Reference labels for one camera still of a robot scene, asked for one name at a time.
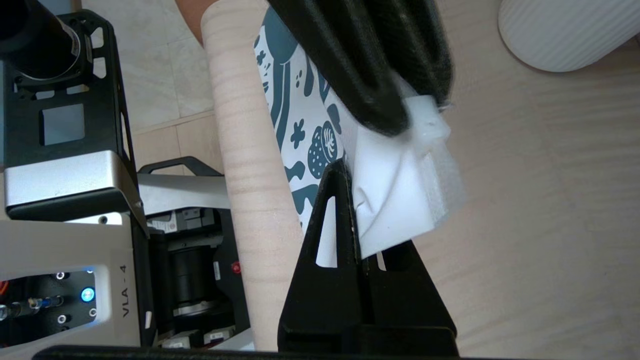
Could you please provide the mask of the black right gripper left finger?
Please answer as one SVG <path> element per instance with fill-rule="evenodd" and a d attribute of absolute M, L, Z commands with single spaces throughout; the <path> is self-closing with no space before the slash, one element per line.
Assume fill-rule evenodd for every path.
<path fill-rule="evenodd" d="M 334 199 L 337 265 L 317 264 L 329 200 Z M 341 331 L 362 317 L 359 294 L 361 264 L 358 225 L 345 161 L 330 164 L 318 188 L 316 203 L 279 319 L 282 331 Z"/>

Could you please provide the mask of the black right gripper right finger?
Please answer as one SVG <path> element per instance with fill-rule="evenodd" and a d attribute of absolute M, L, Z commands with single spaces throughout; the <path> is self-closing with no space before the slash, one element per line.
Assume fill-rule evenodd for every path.
<path fill-rule="evenodd" d="M 374 325 L 457 330 L 418 249 L 407 240 L 362 261 L 366 309 Z"/>

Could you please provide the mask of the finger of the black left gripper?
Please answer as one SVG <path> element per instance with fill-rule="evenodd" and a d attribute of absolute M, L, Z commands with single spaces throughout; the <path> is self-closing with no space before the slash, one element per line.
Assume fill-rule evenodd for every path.
<path fill-rule="evenodd" d="M 409 128 L 363 0 L 271 0 L 269 4 L 361 126 L 386 137 Z"/>
<path fill-rule="evenodd" d="M 372 22 L 384 54 L 418 95 L 450 102 L 453 62 L 434 0 L 374 0 Z"/>

